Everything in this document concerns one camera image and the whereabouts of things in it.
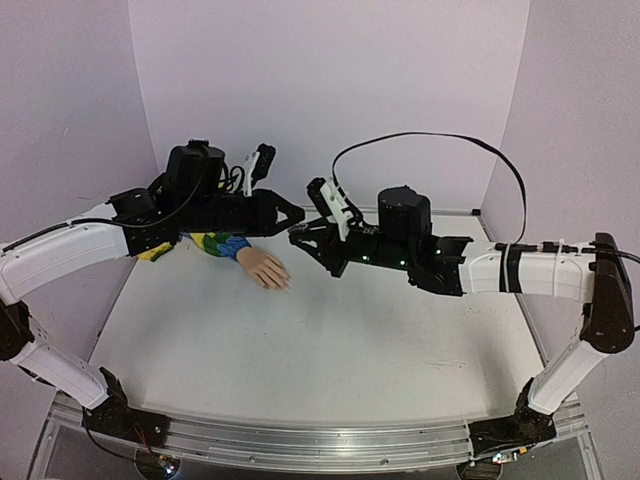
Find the glitter nail polish bottle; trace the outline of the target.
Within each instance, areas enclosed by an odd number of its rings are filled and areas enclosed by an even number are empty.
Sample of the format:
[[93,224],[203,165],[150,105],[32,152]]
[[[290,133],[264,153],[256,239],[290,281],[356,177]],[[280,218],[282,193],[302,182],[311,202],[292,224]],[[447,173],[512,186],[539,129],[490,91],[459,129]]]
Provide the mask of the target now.
[[298,224],[288,229],[289,235],[301,235],[309,230],[307,224]]

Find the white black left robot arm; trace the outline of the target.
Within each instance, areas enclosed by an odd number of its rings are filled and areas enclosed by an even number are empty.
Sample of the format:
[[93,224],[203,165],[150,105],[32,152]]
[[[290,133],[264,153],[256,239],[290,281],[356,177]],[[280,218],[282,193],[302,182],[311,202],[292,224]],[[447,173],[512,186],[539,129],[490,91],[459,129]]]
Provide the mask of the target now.
[[239,174],[224,152],[206,140],[174,147],[166,170],[147,188],[135,188],[62,223],[1,248],[1,358],[94,410],[116,437],[131,433],[133,411],[118,380],[56,347],[32,320],[23,299],[38,288],[94,264],[135,257],[184,234],[230,233],[272,237],[305,213],[279,194],[256,188],[275,158],[266,144]]

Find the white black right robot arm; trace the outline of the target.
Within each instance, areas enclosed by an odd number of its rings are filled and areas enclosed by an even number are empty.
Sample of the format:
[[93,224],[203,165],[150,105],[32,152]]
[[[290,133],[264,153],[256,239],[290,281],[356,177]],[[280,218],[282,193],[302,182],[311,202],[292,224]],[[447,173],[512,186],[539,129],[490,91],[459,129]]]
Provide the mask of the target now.
[[429,199],[407,186],[379,193],[375,225],[366,223],[331,182],[315,179],[308,194],[319,216],[290,228],[289,241],[335,278],[354,262],[404,271],[410,285],[436,295],[524,294],[579,303],[581,328],[525,390],[530,411],[553,414],[601,361],[634,341],[632,288],[624,265],[629,255],[609,234],[574,245],[437,236]]

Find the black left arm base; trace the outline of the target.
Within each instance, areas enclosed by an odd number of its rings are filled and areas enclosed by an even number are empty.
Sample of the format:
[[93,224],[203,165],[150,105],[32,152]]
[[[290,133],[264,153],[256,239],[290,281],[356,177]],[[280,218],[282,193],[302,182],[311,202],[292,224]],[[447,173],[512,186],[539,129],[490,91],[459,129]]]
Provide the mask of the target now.
[[168,435],[169,418],[131,407],[116,376],[105,367],[100,367],[99,372],[106,381],[106,399],[93,408],[84,409],[83,425],[91,432],[162,447]]

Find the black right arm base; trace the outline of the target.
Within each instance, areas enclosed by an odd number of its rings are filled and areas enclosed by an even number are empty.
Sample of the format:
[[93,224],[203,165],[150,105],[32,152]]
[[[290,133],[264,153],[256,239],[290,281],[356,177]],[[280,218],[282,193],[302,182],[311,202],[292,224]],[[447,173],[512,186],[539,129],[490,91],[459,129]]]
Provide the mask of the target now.
[[556,438],[553,416],[540,413],[529,406],[528,394],[532,383],[533,378],[525,384],[511,415],[478,420],[469,425],[473,459],[530,448]]

